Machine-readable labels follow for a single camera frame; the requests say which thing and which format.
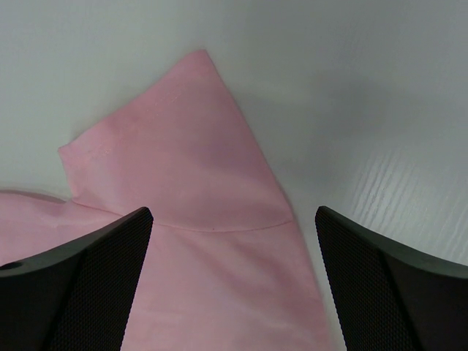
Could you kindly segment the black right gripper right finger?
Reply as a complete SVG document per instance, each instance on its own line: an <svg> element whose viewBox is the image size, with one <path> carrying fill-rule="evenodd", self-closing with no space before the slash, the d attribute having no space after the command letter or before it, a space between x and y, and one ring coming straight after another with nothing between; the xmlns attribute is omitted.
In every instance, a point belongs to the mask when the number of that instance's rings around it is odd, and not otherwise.
<svg viewBox="0 0 468 351"><path fill-rule="evenodd" d="M467 267L320 206L317 236L348 350L466 350Z"/></svg>

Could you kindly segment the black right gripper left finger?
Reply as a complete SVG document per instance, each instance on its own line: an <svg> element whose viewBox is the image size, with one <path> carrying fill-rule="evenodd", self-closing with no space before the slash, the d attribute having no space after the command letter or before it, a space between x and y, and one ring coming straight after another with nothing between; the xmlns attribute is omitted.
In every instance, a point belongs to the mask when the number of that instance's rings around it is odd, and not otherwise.
<svg viewBox="0 0 468 351"><path fill-rule="evenodd" d="M2 350L119 350L151 237L140 208L1 267Z"/></svg>

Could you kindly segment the pink t shirt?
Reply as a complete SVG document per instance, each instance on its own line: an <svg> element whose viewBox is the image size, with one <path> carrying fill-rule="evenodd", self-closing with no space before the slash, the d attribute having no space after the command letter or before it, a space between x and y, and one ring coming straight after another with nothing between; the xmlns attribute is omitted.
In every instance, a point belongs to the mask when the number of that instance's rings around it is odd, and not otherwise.
<svg viewBox="0 0 468 351"><path fill-rule="evenodd" d="M125 350L332 350L293 211L204 50L60 147L72 198L1 193L1 262L154 217Z"/></svg>

